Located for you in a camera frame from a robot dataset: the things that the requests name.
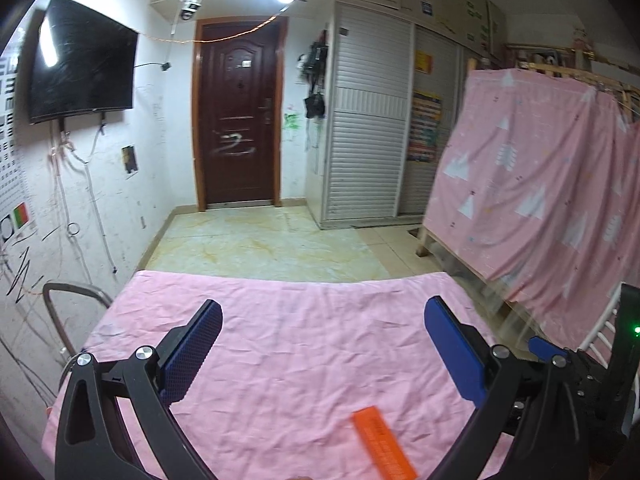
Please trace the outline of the orange box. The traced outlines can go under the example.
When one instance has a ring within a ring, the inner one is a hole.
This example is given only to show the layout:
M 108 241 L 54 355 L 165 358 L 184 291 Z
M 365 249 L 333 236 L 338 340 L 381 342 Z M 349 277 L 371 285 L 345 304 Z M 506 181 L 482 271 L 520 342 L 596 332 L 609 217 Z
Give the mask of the orange box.
M 352 423 L 384 480 L 416 480 L 419 477 L 376 406 L 353 412 Z

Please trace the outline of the pink tree pattern curtain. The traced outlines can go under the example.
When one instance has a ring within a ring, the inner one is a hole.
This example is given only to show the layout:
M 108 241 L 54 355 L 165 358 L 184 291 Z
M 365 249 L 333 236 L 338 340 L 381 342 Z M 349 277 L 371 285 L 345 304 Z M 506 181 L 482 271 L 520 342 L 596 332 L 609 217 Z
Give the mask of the pink tree pattern curtain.
M 639 127 L 590 84 L 476 70 L 423 224 L 575 347 L 639 281 Z

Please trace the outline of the pink bed sheet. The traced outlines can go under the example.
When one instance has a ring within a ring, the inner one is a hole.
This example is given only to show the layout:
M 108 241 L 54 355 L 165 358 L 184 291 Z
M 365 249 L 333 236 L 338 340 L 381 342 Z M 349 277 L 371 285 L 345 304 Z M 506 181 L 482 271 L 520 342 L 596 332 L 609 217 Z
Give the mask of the pink bed sheet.
M 374 406 L 420 478 L 469 420 L 423 321 L 439 296 L 489 336 L 443 273 L 361 283 L 287 283 L 141 271 L 86 340 L 99 361 L 158 344 L 206 300 L 224 326 L 171 411 L 221 479 L 374 479 L 352 414 Z

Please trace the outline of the white louvered wardrobe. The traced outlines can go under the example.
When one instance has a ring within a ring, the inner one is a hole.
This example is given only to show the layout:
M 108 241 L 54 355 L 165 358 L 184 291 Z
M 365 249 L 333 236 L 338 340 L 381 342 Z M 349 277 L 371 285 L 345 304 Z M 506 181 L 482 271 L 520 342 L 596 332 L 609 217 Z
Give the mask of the white louvered wardrobe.
M 330 7 L 326 41 L 326 116 L 307 126 L 314 220 L 322 229 L 420 220 L 475 53 L 403 18 L 341 2 Z M 442 99 L 434 162 L 407 159 L 415 91 Z

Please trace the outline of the black hanging bag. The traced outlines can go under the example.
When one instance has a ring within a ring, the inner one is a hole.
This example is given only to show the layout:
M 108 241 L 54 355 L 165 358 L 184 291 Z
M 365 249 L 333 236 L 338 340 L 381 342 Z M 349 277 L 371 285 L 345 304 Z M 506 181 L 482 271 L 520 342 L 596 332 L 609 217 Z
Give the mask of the black hanging bag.
M 326 101 L 321 92 L 311 93 L 304 99 L 306 118 L 323 118 L 326 116 Z

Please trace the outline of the dark brown door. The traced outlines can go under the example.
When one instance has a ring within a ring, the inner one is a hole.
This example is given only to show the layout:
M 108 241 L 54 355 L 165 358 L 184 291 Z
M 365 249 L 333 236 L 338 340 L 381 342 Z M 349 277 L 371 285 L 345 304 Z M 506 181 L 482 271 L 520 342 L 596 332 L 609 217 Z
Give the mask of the dark brown door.
M 198 209 L 281 201 L 286 18 L 196 23 L 192 145 Z

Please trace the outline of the white metal bed rail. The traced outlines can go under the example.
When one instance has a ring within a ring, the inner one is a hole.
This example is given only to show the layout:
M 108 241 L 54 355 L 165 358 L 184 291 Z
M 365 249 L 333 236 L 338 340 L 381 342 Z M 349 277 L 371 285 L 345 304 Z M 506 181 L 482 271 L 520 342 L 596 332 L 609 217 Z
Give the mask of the white metal bed rail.
M 612 356 L 621 291 L 622 283 L 611 292 L 608 304 L 598 317 L 596 324 L 579 345 L 580 350 L 587 352 L 604 367 L 608 367 L 608 359 Z

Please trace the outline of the colourful wall poster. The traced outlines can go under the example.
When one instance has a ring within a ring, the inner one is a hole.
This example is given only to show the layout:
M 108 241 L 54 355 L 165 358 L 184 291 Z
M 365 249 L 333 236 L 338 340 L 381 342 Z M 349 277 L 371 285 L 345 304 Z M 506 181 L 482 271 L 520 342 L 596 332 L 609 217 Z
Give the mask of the colourful wall poster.
M 411 119 L 407 159 L 434 162 L 437 157 L 442 99 L 433 93 L 415 91 L 411 102 Z

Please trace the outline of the black wall television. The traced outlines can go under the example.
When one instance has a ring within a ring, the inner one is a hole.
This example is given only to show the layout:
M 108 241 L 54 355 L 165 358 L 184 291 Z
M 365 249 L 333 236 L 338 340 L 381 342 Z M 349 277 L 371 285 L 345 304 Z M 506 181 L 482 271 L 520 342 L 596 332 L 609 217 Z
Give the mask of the black wall television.
M 38 32 L 28 117 L 32 124 L 134 105 L 139 34 L 74 0 L 50 0 Z

